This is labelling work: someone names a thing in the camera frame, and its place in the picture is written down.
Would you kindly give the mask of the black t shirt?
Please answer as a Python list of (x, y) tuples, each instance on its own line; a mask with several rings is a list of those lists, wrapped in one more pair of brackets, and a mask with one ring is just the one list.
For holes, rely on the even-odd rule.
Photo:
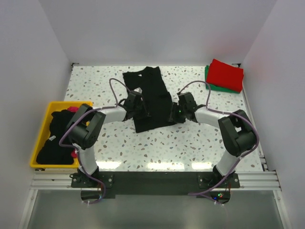
[(175, 124), (175, 122), (169, 122), (173, 102), (171, 94), (162, 79), (159, 67), (147, 66), (138, 72), (123, 73), (123, 79), (130, 90), (141, 88), (150, 115), (144, 119), (133, 119), (136, 133)]

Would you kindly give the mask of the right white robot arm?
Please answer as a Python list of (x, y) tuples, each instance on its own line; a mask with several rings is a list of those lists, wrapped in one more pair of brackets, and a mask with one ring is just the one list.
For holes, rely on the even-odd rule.
[(220, 130), (225, 151), (213, 167), (212, 181), (215, 186), (224, 187), (240, 159), (257, 148), (258, 132), (244, 110), (221, 112), (207, 105), (198, 105), (190, 92), (178, 93), (178, 102), (172, 104), (169, 117), (169, 121), (175, 123), (186, 120)]

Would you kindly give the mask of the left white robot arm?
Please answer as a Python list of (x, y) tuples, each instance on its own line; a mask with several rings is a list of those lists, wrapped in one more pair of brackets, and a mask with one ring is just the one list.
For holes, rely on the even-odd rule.
[(74, 148), (79, 162), (82, 182), (88, 187), (98, 184), (98, 165), (95, 160), (95, 145), (102, 126), (108, 123), (124, 122), (132, 118), (146, 118), (148, 111), (142, 94), (128, 92), (122, 104), (113, 107), (91, 107), (82, 104), (66, 126), (66, 132), (59, 141), (61, 147)]

